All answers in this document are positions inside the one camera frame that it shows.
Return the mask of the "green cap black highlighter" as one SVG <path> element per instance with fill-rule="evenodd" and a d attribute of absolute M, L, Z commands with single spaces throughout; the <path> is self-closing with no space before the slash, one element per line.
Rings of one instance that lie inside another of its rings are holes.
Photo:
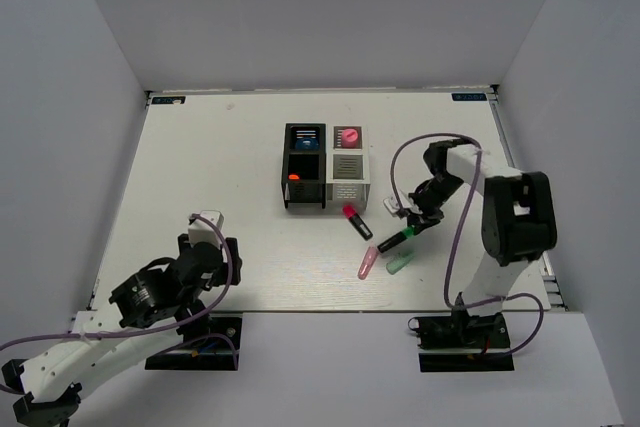
<path fill-rule="evenodd" d="M 377 250 L 380 254 L 389 252 L 390 250 L 398 247 L 402 243 L 406 242 L 415 235 L 414 228 L 409 226 L 403 230 L 395 233 L 391 237 L 385 239 L 377 245 Z"/>

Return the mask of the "pink cap glitter bottle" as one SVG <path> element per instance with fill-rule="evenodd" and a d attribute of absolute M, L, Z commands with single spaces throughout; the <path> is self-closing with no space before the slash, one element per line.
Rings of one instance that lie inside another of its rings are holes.
<path fill-rule="evenodd" d="M 337 126 L 334 129 L 334 147 L 336 149 L 360 149 L 361 129 L 359 127 Z"/>

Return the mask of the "blue ink jar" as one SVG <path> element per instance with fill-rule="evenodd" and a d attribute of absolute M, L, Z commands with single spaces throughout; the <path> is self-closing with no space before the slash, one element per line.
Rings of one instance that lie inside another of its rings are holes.
<path fill-rule="evenodd" d="M 315 137 L 300 137 L 296 139 L 294 149 L 297 151 L 318 151 L 320 143 Z"/>

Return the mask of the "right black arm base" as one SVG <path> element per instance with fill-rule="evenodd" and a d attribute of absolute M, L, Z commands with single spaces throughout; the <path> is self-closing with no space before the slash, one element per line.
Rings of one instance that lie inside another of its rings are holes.
<path fill-rule="evenodd" d="M 444 316 L 412 317 L 409 331 L 418 340 L 421 373 L 514 371 L 511 340 L 504 316 L 468 316 L 456 311 Z"/>

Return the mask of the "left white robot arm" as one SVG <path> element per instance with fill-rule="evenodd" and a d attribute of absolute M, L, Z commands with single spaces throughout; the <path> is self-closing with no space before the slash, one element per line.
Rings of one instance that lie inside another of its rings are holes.
<path fill-rule="evenodd" d="M 222 346 L 238 362 L 228 323 L 200 296 L 239 284 L 242 260 L 233 237 L 178 238 L 177 257 L 160 257 L 130 275 L 76 332 L 51 334 L 53 346 L 2 367 L 2 390 L 22 426 L 66 426 L 81 402 L 119 373 L 175 350 Z"/>

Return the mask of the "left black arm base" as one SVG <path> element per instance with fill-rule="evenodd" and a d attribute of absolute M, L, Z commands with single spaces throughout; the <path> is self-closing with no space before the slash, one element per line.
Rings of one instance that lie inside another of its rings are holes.
<path fill-rule="evenodd" d="M 242 315 L 211 315 L 211 335 L 149 357 L 147 371 L 234 372 L 240 360 Z"/>

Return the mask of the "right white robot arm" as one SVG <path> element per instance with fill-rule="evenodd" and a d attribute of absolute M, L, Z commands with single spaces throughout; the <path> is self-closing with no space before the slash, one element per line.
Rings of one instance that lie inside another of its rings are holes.
<path fill-rule="evenodd" d="M 439 220 L 442 207 L 464 184 L 482 197 L 481 239 L 485 250 L 454 309 L 464 311 L 451 321 L 453 337 L 472 346 L 484 338 L 484 317 L 502 311 L 522 272 L 557 243 L 557 227 L 548 176 L 522 172 L 495 161 L 465 140 L 429 145 L 423 160 L 432 178 L 409 194 L 423 218 Z"/>

